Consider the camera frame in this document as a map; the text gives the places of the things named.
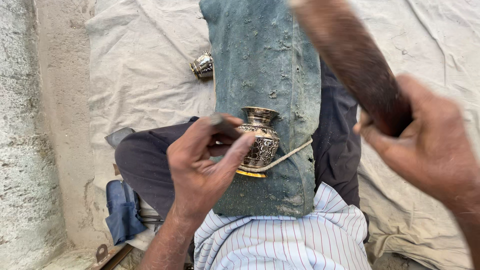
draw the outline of white shirt with red stripes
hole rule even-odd
[[[371,270],[360,209],[325,183],[313,203],[315,210],[301,218],[210,211],[195,233],[195,269]]]

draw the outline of hammer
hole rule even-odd
[[[378,129],[400,136],[412,122],[410,104],[346,0],[290,0],[290,5],[320,56]]]

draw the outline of forearm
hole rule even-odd
[[[174,203],[137,270],[182,269],[190,241],[202,221],[186,217]]]
[[[465,187],[463,196],[446,205],[455,215],[470,247],[475,269],[480,270],[480,176]]]
[[[480,269],[480,211],[456,214],[465,235],[475,269]]]

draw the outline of wrist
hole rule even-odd
[[[175,220],[178,226],[195,231],[204,221],[206,213],[192,211],[177,200],[174,200],[168,216]]]
[[[455,215],[461,213],[480,213],[480,172],[471,180],[461,183],[455,197],[451,197],[444,204]]]

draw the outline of brass pot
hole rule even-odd
[[[247,168],[262,168],[272,162],[278,149],[280,138],[273,129],[271,121],[279,115],[277,111],[258,108],[258,107],[243,107],[242,111],[247,113],[248,122],[242,124],[238,129],[248,132],[255,132],[255,142],[250,148],[250,152],[243,159],[242,166]],[[265,173],[245,172],[238,169],[238,173],[255,177],[266,177]]]
[[[193,63],[190,64],[190,68],[197,79],[212,77],[213,76],[213,58],[210,51],[206,50],[202,52]]]

